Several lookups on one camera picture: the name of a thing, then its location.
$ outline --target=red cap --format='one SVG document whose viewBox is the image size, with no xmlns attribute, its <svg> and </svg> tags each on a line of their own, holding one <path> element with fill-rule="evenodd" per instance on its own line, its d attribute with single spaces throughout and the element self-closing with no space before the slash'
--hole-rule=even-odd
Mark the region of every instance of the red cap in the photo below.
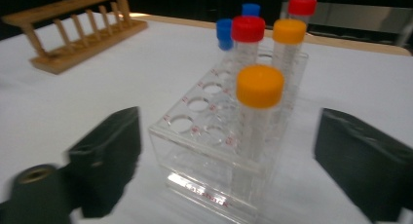
<svg viewBox="0 0 413 224">
<path fill-rule="evenodd" d="M 265 20 L 259 17 L 235 17 L 231 37 L 239 42 L 259 42 L 264 38 Z"/>
<path fill-rule="evenodd" d="M 288 13 L 298 16 L 312 16 L 317 0 L 289 0 Z"/>
</svg>

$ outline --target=white tabletop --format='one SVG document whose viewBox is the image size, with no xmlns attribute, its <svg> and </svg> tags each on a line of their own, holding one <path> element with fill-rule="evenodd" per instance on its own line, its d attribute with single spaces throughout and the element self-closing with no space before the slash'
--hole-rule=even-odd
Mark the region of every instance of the white tabletop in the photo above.
<svg viewBox="0 0 413 224">
<path fill-rule="evenodd" d="M 0 202 L 14 175 L 65 165 L 64 151 L 100 121 L 139 106 L 143 153 L 134 180 L 112 214 L 78 223 L 227 223 L 165 187 L 147 131 L 214 65 L 215 32 L 148 22 L 60 75 L 32 67 L 23 35 L 0 42 Z M 52 26 L 38 34 L 47 49 L 62 44 Z M 262 44 L 272 47 L 269 38 Z M 303 51 L 310 59 L 260 223 L 369 223 L 313 157 L 319 112 L 347 112 L 413 146 L 413 57 L 310 44 Z"/>
</svg>

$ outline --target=test tube cap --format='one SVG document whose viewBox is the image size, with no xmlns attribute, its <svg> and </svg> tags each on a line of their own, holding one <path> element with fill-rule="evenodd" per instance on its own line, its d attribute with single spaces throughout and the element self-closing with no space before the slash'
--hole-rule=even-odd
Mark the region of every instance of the test tube cap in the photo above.
<svg viewBox="0 0 413 224">
<path fill-rule="evenodd" d="M 272 66 L 247 66 L 237 77 L 237 99 L 248 107 L 270 108 L 280 102 L 283 83 L 282 73 Z"/>
<path fill-rule="evenodd" d="M 278 19 L 273 27 L 273 39 L 282 44 L 296 45 L 304 40 L 306 23 L 298 19 Z"/>
<path fill-rule="evenodd" d="M 317 0 L 289 0 L 288 13 L 298 16 L 312 16 L 316 11 Z"/>
<path fill-rule="evenodd" d="M 244 3 L 243 4 L 243 16 L 259 17 L 259 12 L 261 7 L 255 3 Z"/>
<path fill-rule="evenodd" d="M 265 20 L 259 17 L 239 16 L 233 19 L 231 37 L 239 42 L 259 42 L 264 38 Z"/>
<path fill-rule="evenodd" d="M 233 48 L 231 28 L 231 19 L 220 19 L 216 22 L 216 38 L 218 38 L 218 46 L 222 51 L 229 51 Z"/>
</svg>

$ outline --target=blue cap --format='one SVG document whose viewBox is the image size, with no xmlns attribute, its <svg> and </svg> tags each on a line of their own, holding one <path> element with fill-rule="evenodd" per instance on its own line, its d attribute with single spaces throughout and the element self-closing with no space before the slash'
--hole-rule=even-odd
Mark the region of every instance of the blue cap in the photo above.
<svg viewBox="0 0 413 224">
<path fill-rule="evenodd" d="M 261 7 L 258 4 L 254 3 L 245 3 L 243 4 L 243 16 L 250 16 L 250 17 L 259 17 L 259 11 Z"/>
<path fill-rule="evenodd" d="M 223 51 L 229 51 L 233 48 L 233 40 L 231 38 L 231 19 L 220 19 L 216 22 L 216 37 L 219 41 L 219 48 Z"/>
</svg>

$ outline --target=orange cap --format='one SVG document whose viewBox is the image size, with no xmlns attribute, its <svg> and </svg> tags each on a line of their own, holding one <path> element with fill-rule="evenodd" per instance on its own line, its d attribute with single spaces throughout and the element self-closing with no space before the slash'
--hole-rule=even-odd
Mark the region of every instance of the orange cap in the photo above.
<svg viewBox="0 0 413 224">
<path fill-rule="evenodd" d="M 298 19 L 278 19 L 274 23 L 273 39 L 283 44 L 300 44 L 306 34 L 306 23 Z"/>
<path fill-rule="evenodd" d="M 237 98 L 249 107 L 269 108 L 280 102 L 283 83 L 278 69 L 268 65 L 250 65 L 238 74 Z"/>
</svg>

